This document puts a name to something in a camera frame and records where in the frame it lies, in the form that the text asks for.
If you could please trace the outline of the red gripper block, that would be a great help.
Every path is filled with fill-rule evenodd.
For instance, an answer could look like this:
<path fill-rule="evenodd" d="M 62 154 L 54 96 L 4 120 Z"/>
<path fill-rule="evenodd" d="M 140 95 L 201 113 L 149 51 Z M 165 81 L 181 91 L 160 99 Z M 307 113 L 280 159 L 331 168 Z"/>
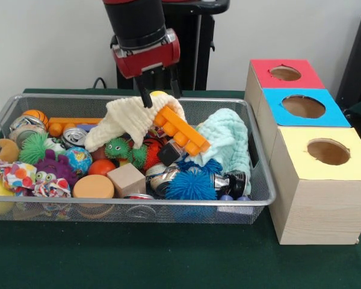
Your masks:
<path fill-rule="evenodd" d="M 148 48 L 126 50 L 113 44 L 113 57 L 120 73 L 126 78 L 134 78 L 140 92 L 144 108 L 152 108 L 149 89 L 152 77 L 148 70 L 157 67 L 168 67 L 170 71 L 170 85 L 175 98 L 182 97 L 179 84 L 177 65 L 181 55 L 178 37 L 172 28 L 166 30 L 163 40 Z"/>

